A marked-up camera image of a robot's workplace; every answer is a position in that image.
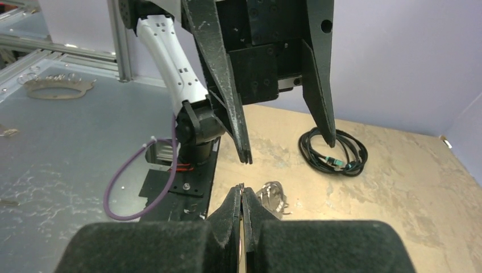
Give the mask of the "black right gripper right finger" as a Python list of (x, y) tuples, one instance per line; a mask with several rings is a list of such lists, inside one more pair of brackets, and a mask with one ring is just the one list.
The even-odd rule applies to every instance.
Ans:
[(375, 220), (283, 221), (242, 193), (248, 272), (415, 272), (398, 233)]

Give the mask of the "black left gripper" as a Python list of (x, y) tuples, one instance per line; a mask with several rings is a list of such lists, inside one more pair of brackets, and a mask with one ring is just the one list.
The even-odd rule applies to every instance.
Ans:
[(330, 86), (334, 1), (182, 1), (214, 87), (216, 119), (252, 164), (243, 105), (302, 87), (325, 142), (335, 147)]

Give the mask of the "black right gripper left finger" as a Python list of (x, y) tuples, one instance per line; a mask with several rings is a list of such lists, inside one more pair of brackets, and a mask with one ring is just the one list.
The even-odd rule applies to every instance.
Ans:
[(241, 186), (204, 220), (82, 227), (55, 272), (237, 272)]

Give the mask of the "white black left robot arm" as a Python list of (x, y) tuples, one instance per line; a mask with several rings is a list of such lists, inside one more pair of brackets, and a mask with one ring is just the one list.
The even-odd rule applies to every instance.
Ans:
[(330, 72), (333, 1), (119, 1), (170, 91), (176, 138), (195, 149), (223, 134), (252, 163), (244, 106), (302, 87), (325, 142), (336, 128)]

